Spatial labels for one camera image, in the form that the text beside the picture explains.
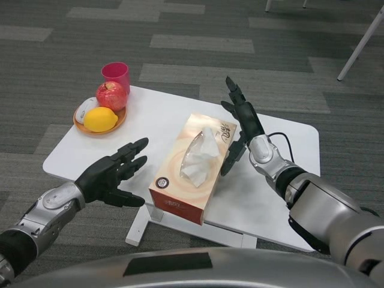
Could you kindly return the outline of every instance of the plastic cup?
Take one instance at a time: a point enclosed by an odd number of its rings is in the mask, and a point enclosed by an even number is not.
[[[101,74],[106,81],[115,81],[120,83],[130,93],[130,69],[123,62],[113,62],[105,65],[101,69]]]

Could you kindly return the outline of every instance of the striped carpet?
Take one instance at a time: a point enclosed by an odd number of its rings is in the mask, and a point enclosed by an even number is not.
[[[313,125],[322,175],[384,215],[384,24],[336,77],[380,0],[1,0],[0,230],[61,183],[41,166],[113,61],[144,88],[219,103],[224,77],[264,114]],[[216,245],[150,225],[124,242],[136,209],[92,203],[19,281],[102,257]],[[259,240],[258,248],[293,251]]]

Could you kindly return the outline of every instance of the orange plate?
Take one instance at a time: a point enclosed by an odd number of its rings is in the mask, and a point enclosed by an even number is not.
[[[83,124],[78,123],[76,121],[76,118],[75,118],[76,112],[77,112],[77,109],[73,114],[73,124],[81,132],[88,134],[88,135],[103,135],[103,134],[111,133],[112,131],[115,131],[117,128],[119,128],[121,126],[121,124],[124,123],[125,117],[127,116],[127,108],[124,107],[124,109],[121,109],[120,111],[115,112],[115,114],[118,116],[119,119],[116,122],[116,125],[112,129],[109,129],[109,130],[104,131],[104,132],[92,132],[91,130],[88,130],[87,128],[85,128]]]

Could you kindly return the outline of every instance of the apple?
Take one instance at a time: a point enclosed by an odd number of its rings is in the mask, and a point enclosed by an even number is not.
[[[117,112],[127,105],[128,95],[120,83],[108,81],[97,88],[96,98],[100,106]]]

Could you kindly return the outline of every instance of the robot forearm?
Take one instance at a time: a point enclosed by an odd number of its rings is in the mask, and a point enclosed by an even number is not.
[[[0,234],[0,283],[12,282],[84,207],[84,196],[74,183],[45,192],[16,225]]]
[[[365,213],[322,178],[283,159],[267,135],[249,145],[250,161],[286,201],[290,226],[315,250],[384,286],[384,221]]]

